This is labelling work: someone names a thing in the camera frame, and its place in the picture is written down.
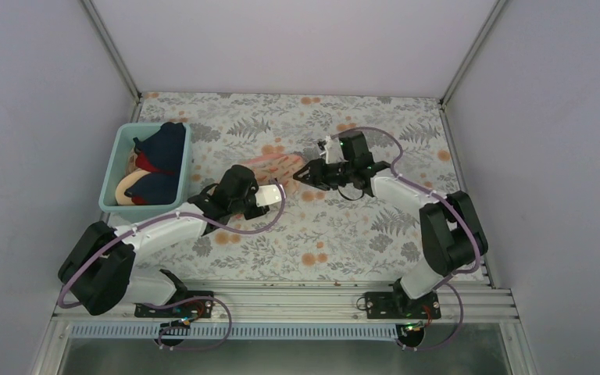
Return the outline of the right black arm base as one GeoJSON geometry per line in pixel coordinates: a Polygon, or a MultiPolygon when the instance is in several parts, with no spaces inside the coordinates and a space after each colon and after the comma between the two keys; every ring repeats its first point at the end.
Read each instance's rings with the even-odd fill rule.
{"type": "Polygon", "coordinates": [[[396,339],[407,348],[418,347],[425,338],[426,328],[441,318],[436,292],[410,299],[401,292],[370,291],[355,301],[355,307],[368,320],[396,321],[396,339]]]}

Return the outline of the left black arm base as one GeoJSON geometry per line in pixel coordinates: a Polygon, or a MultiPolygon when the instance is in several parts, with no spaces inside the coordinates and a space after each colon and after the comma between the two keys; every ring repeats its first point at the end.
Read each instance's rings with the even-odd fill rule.
{"type": "MultiPolygon", "coordinates": [[[[197,296],[214,297],[213,291],[181,291],[177,292],[168,303],[179,302],[197,296]]],[[[137,318],[165,318],[170,322],[161,323],[160,330],[166,327],[190,327],[191,323],[201,318],[210,318],[213,310],[212,300],[196,300],[184,302],[170,309],[152,309],[143,304],[135,304],[134,316],[137,318]]],[[[170,347],[183,343],[183,339],[161,339],[160,342],[170,347]]]]}

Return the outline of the peach floral mesh laundry bag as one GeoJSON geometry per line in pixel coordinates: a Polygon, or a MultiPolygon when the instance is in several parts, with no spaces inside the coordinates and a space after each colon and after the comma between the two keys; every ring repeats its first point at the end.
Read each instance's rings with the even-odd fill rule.
{"type": "Polygon", "coordinates": [[[268,207],[270,209],[276,207],[280,211],[283,211],[288,207],[290,198],[299,189],[299,182],[294,180],[293,174],[304,166],[304,159],[293,154],[273,153],[235,165],[245,166],[252,170],[259,187],[275,184],[282,189],[285,193],[285,198],[281,203],[269,205],[268,207]]]}

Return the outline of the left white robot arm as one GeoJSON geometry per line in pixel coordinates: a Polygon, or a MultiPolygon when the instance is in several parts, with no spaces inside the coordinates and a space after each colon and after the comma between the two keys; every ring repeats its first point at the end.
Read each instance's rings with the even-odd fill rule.
{"type": "Polygon", "coordinates": [[[92,223],[59,268],[62,289],[56,305],[61,309],[82,306],[97,316],[129,302],[176,316],[184,310],[187,298],[180,279],[169,270],[142,273],[138,265],[164,248],[217,229],[246,235],[246,230],[229,226],[232,217],[255,219],[266,215],[270,206],[284,207],[285,203],[286,194],[278,181],[261,185],[252,170],[234,165],[220,182],[169,212],[119,227],[102,220],[92,223]]]}

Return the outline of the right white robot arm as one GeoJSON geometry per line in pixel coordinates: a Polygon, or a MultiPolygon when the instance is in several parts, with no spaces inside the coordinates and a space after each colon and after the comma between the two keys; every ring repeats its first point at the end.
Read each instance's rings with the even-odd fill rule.
{"type": "Polygon", "coordinates": [[[420,311],[423,297],[457,274],[478,270],[488,242],[467,193],[440,193],[406,179],[395,168],[399,156],[392,162],[375,160],[366,130],[326,137],[319,143],[320,157],[307,162],[293,178],[322,191],[352,185],[403,212],[418,213],[423,256],[394,282],[391,299],[394,312],[410,318],[420,311]]]}

